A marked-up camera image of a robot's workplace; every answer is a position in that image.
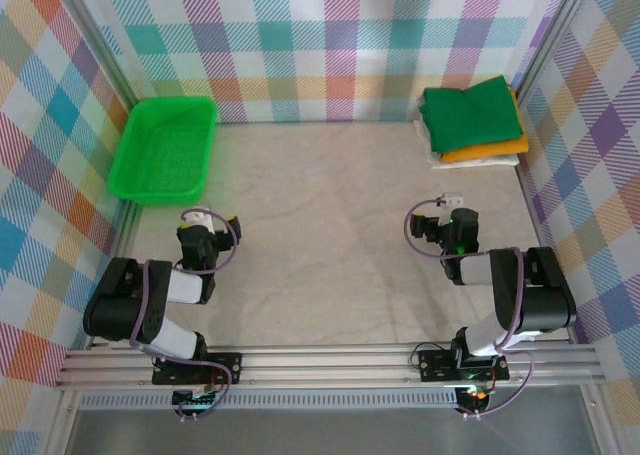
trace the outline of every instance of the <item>robotic arm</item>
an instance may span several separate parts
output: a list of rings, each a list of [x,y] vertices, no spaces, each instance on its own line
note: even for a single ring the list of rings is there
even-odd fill
[[[494,369],[504,360],[496,346],[505,339],[511,325],[519,282],[524,283],[519,322],[502,348],[575,323],[575,301],[551,248],[527,250],[524,280],[520,281],[518,260],[512,249],[478,253],[478,213],[463,208],[459,194],[444,194],[436,203],[443,211],[439,217],[411,215],[411,235],[424,237],[441,247],[442,266],[455,285],[492,286],[494,311],[476,324],[458,330],[447,356],[419,352],[423,354],[424,381],[468,380],[469,374],[495,374]],[[502,377],[508,379],[508,372],[503,371]]]
[[[242,236],[237,217],[228,220],[238,242]],[[167,302],[206,304],[215,288],[218,255],[233,247],[230,231],[213,228],[210,216],[190,212],[177,230],[182,268],[171,262],[148,262],[148,303],[137,342],[156,353],[184,360],[206,357],[204,337],[185,330],[165,316]],[[142,308],[143,265],[131,258],[114,258],[105,270],[83,317],[88,335],[106,340],[128,339]]]

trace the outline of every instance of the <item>green plastic tray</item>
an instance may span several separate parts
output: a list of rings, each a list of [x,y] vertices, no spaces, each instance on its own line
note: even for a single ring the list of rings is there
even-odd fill
[[[107,180],[116,197],[188,205],[202,197],[218,108],[205,97],[151,98],[129,116]]]

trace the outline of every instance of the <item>metal bracket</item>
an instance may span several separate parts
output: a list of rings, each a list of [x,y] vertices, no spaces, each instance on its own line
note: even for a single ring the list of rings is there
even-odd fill
[[[475,382],[507,381],[510,379],[507,359],[500,357],[493,368],[459,369],[453,353],[444,350],[420,350],[418,352],[420,380],[422,382]]]
[[[242,354],[237,352],[207,353],[203,361],[224,365],[231,372],[231,384],[237,385],[240,382]],[[229,383],[229,381],[222,370],[214,367],[184,365],[156,359],[151,383],[152,385],[208,385],[211,383],[223,385]]]

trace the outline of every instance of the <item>wire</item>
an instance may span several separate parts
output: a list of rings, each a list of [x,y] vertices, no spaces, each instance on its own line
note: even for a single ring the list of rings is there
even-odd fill
[[[475,252],[475,253],[462,253],[462,254],[453,253],[450,255],[435,255],[433,253],[425,252],[424,250],[420,249],[415,243],[413,243],[413,241],[411,240],[411,236],[409,234],[409,221],[411,220],[411,215],[413,215],[413,212],[415,212],[418,208],[422,207],[423,205],[427,205],[430,203],[438,203],[439,201],[440,201],[439,198],[423,200],[422,202],[416,203],[413,207],[409,209],[409,211],[407,212],[407,215],[404,217],[404,224],[402,227],[404,232],[404,238],[409,244],[409,246],[420,255],[424,255],[425,257],[429,257],[429,258],[435,258],[441,261],[450,260],[454,258],[479,257],[481,255],[487,255],[489,253],[488,251]],[[513,253],[516,255],[516,258],[518,261],[518,275],[516,280],[516,300],[513,305],[513,314],[511,316],[511,323],[509,324],[507,333],[502,339],[502,341],[500,341],[498,344],[495,345],[495,350],[499,355],[502,354],[502,350],[509,344],[511,337],[513,336],[515,331],[518,329],[518,326],[520,326],[520,311],[522,310],[522,297],[524,294],[524,257],[522,256],[522,252],[518,247],[511,247],[511,250],[513,250]]]
[[[485,251],[485,252],[476,252],[476,253],[469,253],[469,254],[451,254],[451,255],[434,255],[433,253],[429,253],[429,252],[425,252],[424,250],[421,250],[420,248],[418,248],[416,246],[415,243],[413,243],[413,241],[411,240],[410,234],[409,234],[409,221],[411,220],[411,215],[413,215],[413,212],[415,212],[418,208],[422,207],[423,205],[427,205],[430,203],[438,203],[440,201],[439,198],[436,199],[429,199],[429,200],[423,200],[422,202],[416,203],[413,207],[411,207],[411,209],[407,212],[407,215],[404,217],[404,225],[403,225],[403,232],[404,232],[404,238],[407,241],[407,243],[409,244],[409,246],[416,252],[418,252],[420,255],[424,255],[425,257],[429,257],[429,258],[437,258],[442,260],[449,260],[449,259],[453,259],[453,258],[465,258],[465,257],[477,257],[480,255],[487,255],[489,252]],[[505,334],[504,338],[495,345],[495,351],[498,355],[502,355],[503,354],[503,350],[505,349],[505,347],[508,346],[509,341],[511,341],[511,337],[513,337],[513,334],[515,333],[515,331],[518,329],[518,327],[520,326],[520,312],[522,311],[522,299],[524,296],[524,284],[525,284],[525,279],[524,279],[524,257],[522,255],[522,252],[520,251],[520,249],[518,247],[511,247],[511,250],[513,250],[513,253],[516,256],[517,262],[518,262],[518,271],[517,271],[517,279],[516,279],[516,300],[515,303],[513,305],[513,314],[511,316],[511,323],[509,324],[509,328],[507,329],[507,333]],[[522,385],[520,385],[520,387],[518,387],[518,389],[504,402],[502,402],[500,405],[485,410],[483,412],[483,415],[489,415],[492,413],[497,412],[498,410],[503,409],[504,407],[506,407],[507,405],[509,405],[511,402],[513,402],[516,398],[518,398],[520,396],[520,394],[524,391],[524,389],[526,388],[527,384],[529,383],[529,380],[531,379],[531,376],[533,375],[533,370],[535,368],[535,360],[533,358],[533,355],[531,355],[531,353],[529,352],[509,352],[509,353],[521,353],[521,354],[526,354],[529,359],[531,360],[531,364],[529,365],[529,373],[527,374],[526,378],[524,379],[524,381],[522,382]],[[475,412],[471,412],[470,410],[461,407],[463,409],[463,411],[470,413],[472,415],[475,415],[478,419],[480,419],[480,414],[479,413],[475,413]]]
[[[217,220],[222,221],[222,223],[224,223],[224,225],[226,226],[226,228],[229,231],[229,233],[231,233],[231,238],[233,239],[233,247],[231,248],[231,253],[229,254],[229,257],[227,257],[227,259],[223,263],[221,263],[220,265],[218,265],[215,268],[212,268],[212,269],[209,269],[209,270],[184,270],[184,269],[181,269],[181,268],[174,268],[174,270],[178,270],[178,271],[181,271],[181,272],[184,272],[184,273],[193,274],[193,275],[209,275],[211,273],[218,272],[218,271],[222,270],[224,267],[226,267],[229,264],[229,262],[231,262],[231,260],[233,259],[234,255],[236,253],[236,249],[238,248],[238,236],[236,235],[235,230],[233,229],[233,227],[231,226],[231,224],[227,220],[225,220],[222,216],[218,215],[217,213],[212,212],[211,210],[207,210],[207,209],[204,209],[204,208],[192,208],[192,209],[186,210],[181,215],[182,220],[185,219],[185,215],[187,213],[191,213],[191,212],[205,213],[207,215],[212,216],[213,218],[216,218]],[[227,377],[227,383],[224,385],[224,388],[223,388],[220,396],[216,397],[216,399],[211,404],[211,406],[209,406],[206,410],[204,410],[203,412],[201,412],[199,414],[200,418],[205,417],[205,416],[209,415],[215,409],[215,407],[217,407],[222,402],[222,400],[224,400],[225,396],[227,395],[227,392],[229,391],[229,388],[231,387],[231,382],[233,380],[233,375],[231,374],[231,371],[227,367],[225,367],[224,365],[222,365],[220,363],[203,361],[203,360],[186,360],[186,359],[183,359],[183,358],[169,357],[169,356],[166,356],[163,353],[156,352],[155,350],[147,348],[147,347],[143,346],[141,343],[138,343],[138,341],[137,341],[138,334],[140,333],[140,328],[142,327],[142,321],[144,320],[145,313],[147,312],[147,306],[149,305],[149,264],[150,264],[150,262],[151,262],[150,260],[147,260],[144,263],[144,266],[142,267],[142,301],[140,303],[140,311],[138,312],[138,316],[136,318],[136,322],[135,322],[135,324],[133,326],[133,330],[131,332],[131,337],[129,337],[129,345],[131,345],[131,347],[134,348],[134,349],[138,349],[138,350],[142,351],[143,353],[145,353],[145,354],[147,354],[147,355],[149,355],[151,357],[159,358],[159,359],[161,359],[163,361],[166,360],[166,361],[177,363],[177,364],[181,364],[181,365],[196,365],[196,366],[213,367],[213,368],[216,368],[218,370],[222,370],[222,372]],[[178,415],[180,415],[180,419],[183,422],[185,420],[188,420],[187,416],[182,411],[182,407],[184,406],[185,403],[186,403],[186,401],[181,402],[178,405]],[[194,413],[191,419],[193,421],[198,421],[198,416]]]
[[[227,257],[227,259],[224,262],[222,262],[220,265],[214,268],[210,268],[208,270],[187,270],[185,268],[178,268],[177,266],[174,266],[173,269],[182,273],[188,273],[190,275],[211,275],[212,273],[216,273],[222,270],[224,267],[229,265],[231,260],[233,260],[233,257],[235,257],[236,255],[236,250],[238,249],[238,235],[236,234],[236,231],[233,229],[231,224],[227,220],[225,220],[225,218],[222,215],[218,215],[216,212],[213,212],[206,208],[199,208],[199,207],[190,208],[189,210],[185,210],[184,212],[182,212],[182,214],[180,215],[180,218],[182,218],[182,221],[186,222],[185,216],[189,213],[194,213],[194,212],[204,213],[205,215],[209,215],[215,218],[216,220],[221,221],[224,224],[225,228],[231,234],[231,238],[233,239],[233,246],[231,247],[231,253]]]
[[[489,409],[485,410],[482,413],[473,412],[473,411],[469,410],[468,408],[460,406],[460,409],[465,412],[465,415],[472,415],[472,416],[476,417],[478,420],[480,420],[481,416],[491,415],[492,413],[496,413],[498,410],[502,410],[507,405],[509,405],[511,402],[513,402],[516,398],[518,398],[522,392],[524,392],[524,389],[529,384],[529,381],[531,380],[531,376],[533,375],[533,370],[535,369],[535,366],[536,366],[535,359],[533,358],[533,355],[531,353],[525,352],[525,351],[516,351],[516,352],[509,352],[509,353],[510,354],[514,354],[514,355],[522,354],[522,355],[526,355],[526,356],[529,357],[529,373],[527,373],[527,376],[525,377],[524,381],[522,382],[522,385],[520,385],[518,387],[518,389],[515,392],[513,392],[511,394],[511,396],[509,398],[507,398],[504,402],[502,402],[499,405],[496,405],[493,408],[489,408]]]
[[[219,373],[220,375],[222,375],[223,377],[225,377],[225,373],[224,373],[222,370],[220,370],[218,367],[214,367],[214,370],[217,370],[217,371],[218,371],[218,373]],[[223,382],[220,384],[220,389],[219,389],[219,390],[216,390],[216,374],[215,374],[215,373],[214,373],[214,371],[212,370],[212,371],[211,371],[211,387],[212,387],[212,389],[213,389],[213,390],[216,390],[217,392],[219,392],[220,390],[222,390],[222,389],[224,388],[224,385],[225,385],[225,384],[224,384],[224,381],[223,381]]]
[[[413,368],[415,368],[416,370],[420,370],[420,367],[416,364],[413,363],[413,357],[415,356],[416,352],[418,351],[418,349],[422,346],[422,345],[433,345],[434,347],[438,347],[440,350],[444,351],[444,352],[448,352],[449,350],[447,350],[446,348],[444,348],[442,345],[438,345],[436,342],[420,342],[419,344],[417,344],[415,346],[415,348],[413,349],[413,351],[411,352],[411,355],[409,355],[409,365],[411,365]]]
[[[489,389],[489,393],[493,393],[496,389],[496,369],[495,367],[491,367],[491,388]]]

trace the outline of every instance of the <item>white table surface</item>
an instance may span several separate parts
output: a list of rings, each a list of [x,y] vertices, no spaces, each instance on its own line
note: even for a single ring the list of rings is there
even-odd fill
[[[207,305],[167,315],[210,345],[450,340],[493,297],[404,240],[407,210],[445,191],[479,212],[481,249],[537,245],[512,167],[430,170],[410,123],[218,127],[202,202],[238,215],[242,242]],[[131,255],[178,260],[185,208],[146,207]]]

